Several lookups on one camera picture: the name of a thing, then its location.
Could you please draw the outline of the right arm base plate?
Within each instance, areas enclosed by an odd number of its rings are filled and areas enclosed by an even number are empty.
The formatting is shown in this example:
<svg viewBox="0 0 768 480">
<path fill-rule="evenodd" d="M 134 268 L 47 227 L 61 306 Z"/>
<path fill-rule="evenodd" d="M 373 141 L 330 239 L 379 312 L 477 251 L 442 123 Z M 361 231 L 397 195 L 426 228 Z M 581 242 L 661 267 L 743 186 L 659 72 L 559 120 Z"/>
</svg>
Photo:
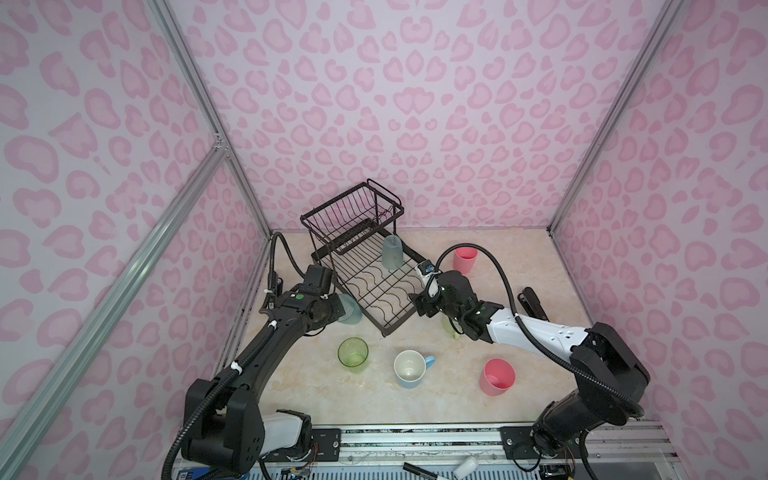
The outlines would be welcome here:
<svg viewBox="0 0 768 480">
<path fill-rule="evenodd" d="M 547 444 L 545 440 L 535 439 L 531 426 L 502 426 L 499 428 L 501 445 L 507 460 L 541 461 L 562 458 L 581 459 L 581 443 L 579 436 L 558 444 L 555 447 Z"/>
</svg>

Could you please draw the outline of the teal frosted tumbler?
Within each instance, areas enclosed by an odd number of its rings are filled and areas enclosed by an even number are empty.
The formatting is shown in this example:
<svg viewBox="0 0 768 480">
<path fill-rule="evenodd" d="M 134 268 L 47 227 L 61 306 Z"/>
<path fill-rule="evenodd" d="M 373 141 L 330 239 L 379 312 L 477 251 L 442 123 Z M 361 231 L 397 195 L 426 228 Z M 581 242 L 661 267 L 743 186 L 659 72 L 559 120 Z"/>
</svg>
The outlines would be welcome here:
<svg viewBox="0 0 768 480">
<path fill-rule="evenodd" d="M 339 294 L 344 313 L 339 317 L 338 322 L 345 325 L 357 325 L 361 322 L 363 314 L 356 300 L 348 294 Z"/>
<path fill-rule="evenodd" d="M 399 270 L 404 265 L 403 243 L 396 234 L 384 238 L 381 261 L 382 266 L 390 272 Z"/>
</svg>

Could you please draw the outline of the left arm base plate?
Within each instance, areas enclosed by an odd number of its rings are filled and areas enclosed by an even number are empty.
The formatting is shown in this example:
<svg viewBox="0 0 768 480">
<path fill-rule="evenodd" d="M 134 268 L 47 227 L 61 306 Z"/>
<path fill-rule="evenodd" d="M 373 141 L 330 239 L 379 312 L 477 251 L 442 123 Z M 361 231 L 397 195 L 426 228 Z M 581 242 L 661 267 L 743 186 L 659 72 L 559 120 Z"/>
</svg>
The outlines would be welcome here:
<svg viewBox="0 0 768 480">
<path fill-rule="evenodd" d="M 293 464 L 337 462 L 340 458 L 341 436 L 339 428 L 313 428 L 306 448 L 275 450 L 267 454 L 264 461 Z"/>
</svg>

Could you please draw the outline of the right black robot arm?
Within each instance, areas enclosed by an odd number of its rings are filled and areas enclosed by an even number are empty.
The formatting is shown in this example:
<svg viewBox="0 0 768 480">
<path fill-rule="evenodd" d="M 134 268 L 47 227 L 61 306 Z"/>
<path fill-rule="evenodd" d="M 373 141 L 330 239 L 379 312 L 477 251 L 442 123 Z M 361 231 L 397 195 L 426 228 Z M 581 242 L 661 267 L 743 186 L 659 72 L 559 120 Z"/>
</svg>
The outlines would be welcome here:
<svg viewBox="0 0 768 480">
<path fill-rule="evenodd" d="M 441 313 L 473 341 L 538 353 L 574 376 L 575 389 L 549 403 L 531 426 L 530 448 L 553 458 L 604 424 L 623 426 L 642 418 L 640 401 L 650 374 L 618 332 L 601 322 L 589 328 L 571 327 L 521 314 L 500 262 L 491 263 L 507 305 L 480 299 L 465 275 L 429 260 L 418 264 L 423 289 L 411 300 L 420 315 Z"/>
</svg>

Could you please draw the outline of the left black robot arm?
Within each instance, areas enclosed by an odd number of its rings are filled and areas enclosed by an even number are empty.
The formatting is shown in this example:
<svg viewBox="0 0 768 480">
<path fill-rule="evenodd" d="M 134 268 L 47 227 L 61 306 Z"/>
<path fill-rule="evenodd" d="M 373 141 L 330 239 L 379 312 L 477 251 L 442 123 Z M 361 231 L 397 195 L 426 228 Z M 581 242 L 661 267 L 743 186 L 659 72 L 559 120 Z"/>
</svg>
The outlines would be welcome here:
<svg viewBox="0 0 768 480">
<path fill-rule="evenodd" d="M 307 461 L 316 454 L 310 415 L 279 410 L 264 416 L 260 409 L 267 383 L 293 345 L 321 333 L 345 313 L 331 290 L 335 273 L 327 267 L 299 269 L 300 282 L 284 289 L 275 256 L 278 246 L 287 245 L 282 233 L 272 234 L 260 310 L 265 325 L 213 379 L 198 379 L 190 386 L 183 423 L 163 461 L 161 478 L 172 478 L 177 457 L 207 466 L 207 479 L 242 479 L 253 467 L 268 478 L 265 459 L 275 451 Z"/>
</svg>

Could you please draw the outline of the green transparent cup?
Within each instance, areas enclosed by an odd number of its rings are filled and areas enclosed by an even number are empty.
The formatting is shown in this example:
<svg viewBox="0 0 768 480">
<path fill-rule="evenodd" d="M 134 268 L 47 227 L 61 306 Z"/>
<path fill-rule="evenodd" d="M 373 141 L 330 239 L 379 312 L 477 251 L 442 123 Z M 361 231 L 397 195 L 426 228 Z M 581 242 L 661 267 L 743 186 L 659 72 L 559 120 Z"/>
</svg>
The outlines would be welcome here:
<svg viewBox="0 0 768 480">
<path fill-rule="evenodd" d="M 337 359 L 347 370 L 355 373 L 362 372 L 369 357 L 369 346 L 359 337 L 350 337 L 341 342 L 337 350 Z"/>
</svg>

